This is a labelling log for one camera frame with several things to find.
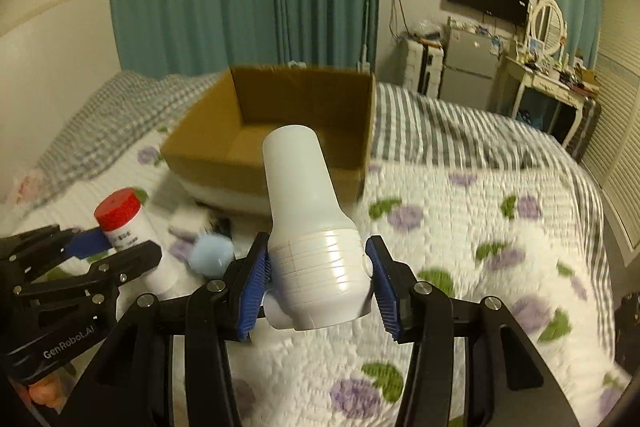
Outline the silver mini fridge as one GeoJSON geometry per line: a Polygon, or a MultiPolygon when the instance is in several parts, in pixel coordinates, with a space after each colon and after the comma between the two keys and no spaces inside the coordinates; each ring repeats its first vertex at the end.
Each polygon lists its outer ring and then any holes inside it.
{"type": "Polygon", "coordinates": [[[439,88],[442,101],[489,108],[499,65],[499,47],[486,35],[451,28],[439,88]]]}

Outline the grey checkered bed sheet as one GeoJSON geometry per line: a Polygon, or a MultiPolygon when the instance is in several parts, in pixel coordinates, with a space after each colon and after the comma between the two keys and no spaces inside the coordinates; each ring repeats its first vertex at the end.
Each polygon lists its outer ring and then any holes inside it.
{"type": "MultiPolygon", "coordinates": [[[[37,162],[45,204],[73,183],[114,164],[151,130],[180,117],[218,74],[162,79],[120,72],[81,106],[37,162]]],[[[550,168],[566,176],[576,198],[584,248],[596,262],[603,249],[603,209],[597,187],[551,136],[510,118],[427,98],[390,83],[376,87],[372,156],[436,167],[524,170],[550,168]]]]}

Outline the floral white quilt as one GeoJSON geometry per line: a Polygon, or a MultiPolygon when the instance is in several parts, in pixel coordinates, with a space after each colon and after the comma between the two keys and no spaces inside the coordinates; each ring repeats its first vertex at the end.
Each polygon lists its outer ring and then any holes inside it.
{"type": "MultiPolygon", "coordinates": [[[[603,347],[613,331],[599,323],[586,222],[565,174],[375,161],[352,220],[446,295],[500,298],[580,425],[598,425],[612,411],[628,377],[603,347]]],[[[242,422],[393,425],[410,352],[385,332],[378,312],[310,332],[259,321],[248,343],[229,348],[242,422]]]]}

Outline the red-capped white bottle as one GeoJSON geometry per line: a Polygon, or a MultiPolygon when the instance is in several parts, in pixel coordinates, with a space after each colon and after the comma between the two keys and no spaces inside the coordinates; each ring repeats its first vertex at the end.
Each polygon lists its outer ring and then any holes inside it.
{"type": "Polygon", "coordinates": [[[145,286],[156,295],[166,295],[178,282],[179,263],[165,253],[142,202],[132,187],[121,188],[103,199],[93,216],[116,251],[146,241],[160,246],[160,262],[143,277],[145,286]]]}

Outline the white vanity table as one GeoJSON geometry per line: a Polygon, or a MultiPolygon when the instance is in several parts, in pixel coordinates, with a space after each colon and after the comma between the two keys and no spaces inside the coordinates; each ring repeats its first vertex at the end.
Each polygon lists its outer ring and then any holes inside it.
{"type": "Polygon", "coordinates": [[[503,57],[498,68],[490,109],[553,136],[577,161],[584,156],[601,114],[592,93],[511,57],[503,57]]]}

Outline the white plastic bottle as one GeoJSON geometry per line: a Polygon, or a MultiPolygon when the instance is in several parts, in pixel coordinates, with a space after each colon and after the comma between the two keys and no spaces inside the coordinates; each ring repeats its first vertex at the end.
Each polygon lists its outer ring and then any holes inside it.
{"type": "Polygon", "coordinates": [[[274,130],[262,157],[272,218],[267,321],[275,329],[310,331],[364,317],[372,262],[338,203],[314,130],[298,124],[274,130]]]}

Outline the small white box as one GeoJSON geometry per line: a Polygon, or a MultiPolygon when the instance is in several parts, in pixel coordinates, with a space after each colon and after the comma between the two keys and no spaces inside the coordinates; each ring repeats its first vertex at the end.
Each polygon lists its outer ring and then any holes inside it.
{"type": "Polygon", "coordinates": [[[198,236],[214,229],[213,213],[198,205],[180,205],[168,222],[168,232],[185,241],[195,241],[198,236]]]}

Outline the oval white vanity mirror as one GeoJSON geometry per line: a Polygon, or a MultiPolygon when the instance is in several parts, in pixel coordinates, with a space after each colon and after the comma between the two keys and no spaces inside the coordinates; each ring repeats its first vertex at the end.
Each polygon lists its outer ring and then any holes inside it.
{"type": "Polygon", "coordinates": [[[526,44],[530,55],[549,57],[564,51],[567,22],[555,0],[539,0],[529,14],[526,44]]]}

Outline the brown cardboard box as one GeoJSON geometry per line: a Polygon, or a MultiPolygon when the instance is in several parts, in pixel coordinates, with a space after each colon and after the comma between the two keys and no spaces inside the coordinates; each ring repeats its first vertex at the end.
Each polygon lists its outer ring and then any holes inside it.
{"type": "Polygon", "coordinates": [[[360,199],[368,171],[375,78],[353,69],[236,66],[186,112],[160,153],[197,201],[268,215],[262,142],[299,124],[318,135],[341,206],[360,199]]]}

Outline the white suitcase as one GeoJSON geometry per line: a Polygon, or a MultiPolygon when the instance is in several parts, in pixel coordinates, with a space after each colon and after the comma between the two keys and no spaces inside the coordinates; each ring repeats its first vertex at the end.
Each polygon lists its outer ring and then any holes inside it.
{"type": "Polygon", "coordinates": [[[438,98],[444,70],[442,45],[436,41],[405,38],[404,50],[402,87],[427,98],[438,98]]]}

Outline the white louvered closet door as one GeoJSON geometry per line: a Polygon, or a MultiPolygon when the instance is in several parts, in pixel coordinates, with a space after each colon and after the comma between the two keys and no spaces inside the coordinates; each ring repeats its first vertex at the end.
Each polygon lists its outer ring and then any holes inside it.
{"type": "Polygon", "coordinates": [[[629,263],[639,254],[639,0],[603,0],[594,71],[601,114],[584,165],[614,212],[629,263]]]}

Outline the light blue pompom ball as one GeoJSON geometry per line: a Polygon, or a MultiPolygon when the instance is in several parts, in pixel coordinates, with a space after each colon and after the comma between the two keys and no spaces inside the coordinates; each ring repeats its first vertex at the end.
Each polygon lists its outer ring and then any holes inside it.
{"type": "Polygon", "coordinates": [[[234,260],[233,243],[222,234],[198,236],[189,256],[190,268],[209,279],[220,279],[234,260]]]}

